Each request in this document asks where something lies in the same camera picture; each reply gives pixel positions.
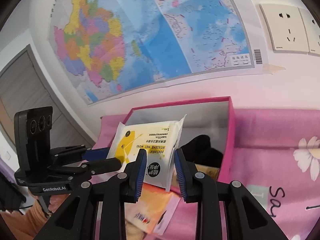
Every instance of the door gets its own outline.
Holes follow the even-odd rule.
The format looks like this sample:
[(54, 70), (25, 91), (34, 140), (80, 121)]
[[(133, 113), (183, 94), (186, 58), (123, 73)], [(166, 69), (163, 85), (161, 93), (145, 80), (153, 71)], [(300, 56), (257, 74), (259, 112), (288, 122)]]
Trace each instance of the door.
[(84, 138), (83, 130), (81, 135), (79, 125), (77, 129), (74, 127), (75, 121), (72, 119), (70, 122), (71, 116), (63, 105), (57, 102), (57, 98), (55, 99), (57, 104), (54, 102), (42, 82), (44, 76), (41, 80), (38, 75), (40, 68), (37, 66), (39, 68), (37, 71), (33, 62), (34, 60), (30, 58), (30, 48), (25, 49), (0, 74), (0, 122), (7, 136), (13, 143), (15, 142), (13, 119), (16, 112), (52, 106), (51, 148), (81, 144), (92, 147), (93, 141), (88, 136)]

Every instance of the barcode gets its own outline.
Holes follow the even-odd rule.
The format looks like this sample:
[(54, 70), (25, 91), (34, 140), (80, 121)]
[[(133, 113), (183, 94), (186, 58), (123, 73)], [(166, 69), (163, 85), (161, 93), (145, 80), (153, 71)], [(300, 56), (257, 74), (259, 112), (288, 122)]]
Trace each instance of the barcode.
[(261, 51), (259, 49), (254, 49), (254, 57), (256, 59), (256, 64), (262, 64)]

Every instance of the wall outlet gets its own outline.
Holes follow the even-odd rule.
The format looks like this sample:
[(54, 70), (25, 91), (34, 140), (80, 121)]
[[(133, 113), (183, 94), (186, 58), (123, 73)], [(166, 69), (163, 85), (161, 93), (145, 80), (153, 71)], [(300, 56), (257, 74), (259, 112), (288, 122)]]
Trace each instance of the wall outlet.
[(306, 29), (309, 52), (320, 55), (320, 28), (308, 10), (299, 8)]
[(309, 52), (308, 40), (298, 7), (260, 5), (274, 50)]

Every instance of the map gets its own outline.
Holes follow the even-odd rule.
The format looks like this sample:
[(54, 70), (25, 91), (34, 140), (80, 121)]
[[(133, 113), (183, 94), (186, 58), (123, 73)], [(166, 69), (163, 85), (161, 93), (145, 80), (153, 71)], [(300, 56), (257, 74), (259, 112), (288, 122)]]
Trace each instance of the map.
[(88, 105), (157, 82), (254, 68), (233, 0), (55, 0), (49, 42)]

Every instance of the screw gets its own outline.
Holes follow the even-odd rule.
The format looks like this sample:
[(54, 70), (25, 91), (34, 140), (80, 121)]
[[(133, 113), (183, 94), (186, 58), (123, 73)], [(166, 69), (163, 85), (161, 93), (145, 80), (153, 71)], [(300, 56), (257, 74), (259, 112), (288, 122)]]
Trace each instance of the screw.
[(197, 173), (195, 174), (195, 176), (196, 176), (196, 178), (198, 178), (198, 179), (203, 179), (203, 178), (204, 178), (204, 174), (203, 174), (202, 172), (197, 172)]
[(88, 181), (83, 182), (83, 183), (81, 184), (81, 187), (82, 187), (82, 188), (90, 187), (90, 182), (88, 182)]
[(119, 179), (125, 179), (126, 177), (127, 177), (127, 174), (124, 173), (124, 172), (121, 172), (121, 173), (118, 174), (118, 178)]
[(237, 180), (234, 180), (234, 181), (232, 182), (232, 185), (233, 185), (234, 187), (241, 187), (241, 182), (239, 182), (239, 181), (237, 181)]

